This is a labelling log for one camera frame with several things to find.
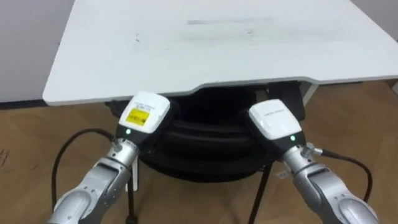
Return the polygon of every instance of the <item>black cable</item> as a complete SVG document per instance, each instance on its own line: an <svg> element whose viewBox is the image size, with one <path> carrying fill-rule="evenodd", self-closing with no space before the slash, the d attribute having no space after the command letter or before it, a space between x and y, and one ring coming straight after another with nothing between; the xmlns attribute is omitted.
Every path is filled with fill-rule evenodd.
<svg viewBox="0 0 398 224"><path fill-rule="evenodd" d="M341 156L337 153L331 152L331 151L327 151L323 149L323 152L321 154L321 156L325 156L325 157L330 157L330 158L334 158L334 159L339 159L342 161L348 161L348 162L352 162L353 164L356 164L358 166L360 166L363 170L365 170L366 175L368 176L368 187L366 189L366 193L365 196L363 198L363 200L367 203L369 200L369 197L371 196L371 192L372 192L372 187L373 187L373 177L372 177L372 173L369 170L369 168L366 167L365 164L363 164L362 162L357 161L356 159L347 157L347 156Z"/></svg>
<svg viewBox="0 0 398 224"><path fill-rule="evenodd" d="M51 173L51 201L52 201L52 210L54 211L55 204L57 203L57 171L58 171L58 165L61 161L63 153L67 150L68 146L78 137L81 136L82 134L86 133L97 133L100 134L106 138L109 139L109 141L114 140L114 136L100 128L88 128L84 129L81 131L78 131L74 135L72 135L66 142L65 144L61 147L60 152L57 155L57 158L55 159L54 166L52 167L52 173Z"/></svg>

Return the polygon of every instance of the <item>brown floor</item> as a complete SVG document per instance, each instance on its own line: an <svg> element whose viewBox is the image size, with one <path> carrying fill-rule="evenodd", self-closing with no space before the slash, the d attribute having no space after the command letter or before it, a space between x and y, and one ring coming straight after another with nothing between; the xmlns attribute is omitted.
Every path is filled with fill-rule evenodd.
<svg viewBox="0 0 398 224"><path fill-rule="evenodd" d="M102 104L0 111L0 223L45 223L50 215L50 169L63 142L75 131L112 131L116 120ZM374 175L370 205L381 223L398 223L398 99L384 82L321 87L303 122L317 146L355 157ZM59 192L75 186L109 144L84 136L65 154ZM346 162L325 162L360 197L364 172ZM273 172L281 170L274 166ZM225 184L195 184L140 169L140 224L246 223L260 174ZM126 194L103 223L124 223ZM320 223L291 180L271 177L256 223Z"/></svg>

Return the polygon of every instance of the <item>white wall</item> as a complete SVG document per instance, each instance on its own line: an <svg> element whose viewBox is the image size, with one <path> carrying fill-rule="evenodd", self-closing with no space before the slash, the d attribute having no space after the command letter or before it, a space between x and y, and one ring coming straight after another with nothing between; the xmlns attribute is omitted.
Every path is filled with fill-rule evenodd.
<svg viewBox="0 0 398 224"><path fill-rule="evenodd" d="M0 0L0 102L41 99L73 0Z"/></svg>

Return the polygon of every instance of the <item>black table frame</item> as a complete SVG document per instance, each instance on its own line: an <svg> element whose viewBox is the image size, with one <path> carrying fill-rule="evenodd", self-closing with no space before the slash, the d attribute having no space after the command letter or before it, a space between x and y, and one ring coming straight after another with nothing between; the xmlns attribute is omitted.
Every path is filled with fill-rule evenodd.
<svg viewBox="0 0 398 224"><path fill-rule="evenodd" d="M264 166L260 171L262 172L261 180L259 184L259 188L257 190L256 198L254 199L254 203L252 206L252 210L250 213L248 224L254 224L256 221L257 213L261 204L262 196L264 195L264 191L267 186L267 182L269 179L269 175L271 173L272 164ZM138 218L135 214L134 208L134 192L132 189L132 177L130 178L129 182L127 183L127 194L128 194L128 206L129 206L129 215L126 218L126 224L138 224Z"/></svg>

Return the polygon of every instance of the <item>gray wall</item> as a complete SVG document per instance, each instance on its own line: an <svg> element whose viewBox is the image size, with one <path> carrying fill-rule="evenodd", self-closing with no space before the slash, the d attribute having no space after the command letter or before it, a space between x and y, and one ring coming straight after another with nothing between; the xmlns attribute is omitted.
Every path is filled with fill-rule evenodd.
<svg viewBox="0 0 398 224"><path fill-rule="evenodd" d="M351 0L379 26L398 39L398 0Z"/></svg>
<svg viewBox="0 0 398 224"><path fill-rule="evenodd" d="M398 39L398 0L352 1ZM41 99L72 6L0 0L0 102Z"/></svg>

